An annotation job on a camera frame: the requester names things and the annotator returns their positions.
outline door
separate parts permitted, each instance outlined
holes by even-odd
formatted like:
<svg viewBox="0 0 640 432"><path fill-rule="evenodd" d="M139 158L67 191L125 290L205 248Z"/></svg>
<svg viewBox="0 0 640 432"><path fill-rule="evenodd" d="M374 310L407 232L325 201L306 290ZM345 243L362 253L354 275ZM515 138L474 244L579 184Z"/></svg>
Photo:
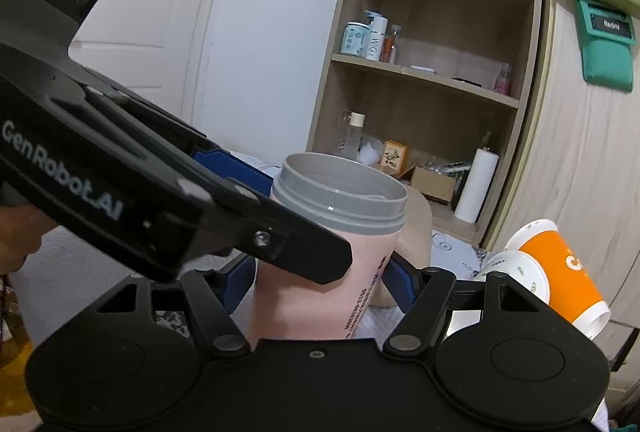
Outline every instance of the door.
<svg viewBox="0 0 640 432"><path fill-rule="evenodd" d="M203 0L99 0L69 55L180 116L193 107L183 106L186 88L195 87L188 67L200 59L194 32L209 8Z"/></svg>

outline light blue jar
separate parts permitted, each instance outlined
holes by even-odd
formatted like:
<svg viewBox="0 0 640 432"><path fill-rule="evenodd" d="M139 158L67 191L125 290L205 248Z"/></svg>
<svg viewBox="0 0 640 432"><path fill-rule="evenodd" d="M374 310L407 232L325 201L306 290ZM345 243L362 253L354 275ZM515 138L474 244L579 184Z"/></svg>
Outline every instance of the light blue jar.
<svg viewBox="0 0 640 432"><path fill-rule="evenodd" d="M355 57L364 57L369 41L369 26L359 22L349 22L344 30L340 53Z"/></svg>

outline brown cardboard box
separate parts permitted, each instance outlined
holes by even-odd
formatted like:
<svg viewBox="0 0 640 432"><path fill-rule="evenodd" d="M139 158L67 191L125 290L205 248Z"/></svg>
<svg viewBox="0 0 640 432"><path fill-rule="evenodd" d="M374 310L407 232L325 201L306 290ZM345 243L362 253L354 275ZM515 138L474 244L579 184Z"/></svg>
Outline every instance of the brown cardboard box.
<svg viewBox="0 0 640 432"><path fill-rule="evenodd" d="M411 186L427 197L449 203L453 198L456 180L453 177L416 167L411 179Z"/></svg>

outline pink bottle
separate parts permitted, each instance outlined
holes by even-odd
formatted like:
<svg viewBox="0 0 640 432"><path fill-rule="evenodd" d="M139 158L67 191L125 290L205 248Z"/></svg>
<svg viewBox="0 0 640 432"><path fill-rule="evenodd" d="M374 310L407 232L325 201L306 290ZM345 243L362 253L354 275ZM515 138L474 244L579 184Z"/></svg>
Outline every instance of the pink bottle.
<svg viewBox="0 0 640 432"><path fill-rule="evenodd" d="M320 286L260 262L250 342L350 338L404 224L404 187L355 161L293 154L274 180L271 197L348 240L353 264L342 279Z"/></svg>

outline finger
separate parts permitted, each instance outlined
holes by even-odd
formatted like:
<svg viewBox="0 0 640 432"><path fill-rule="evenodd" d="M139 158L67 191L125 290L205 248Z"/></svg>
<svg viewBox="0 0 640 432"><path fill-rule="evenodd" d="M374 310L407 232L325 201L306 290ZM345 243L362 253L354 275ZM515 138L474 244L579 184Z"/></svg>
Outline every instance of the finger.
<svg viewBox="0 0 640 432"><path fill-rule="evenodd" d="M57 224L35 206L0 206L0 241L35 240Z"/></svg>
<svg viewBox="0 0 640 432"><path fill-rule="evenodd" d="M42 245L41 238L8 244L0 242L0 274L11 273L22 266L24 258L35 253Z"/></svg>

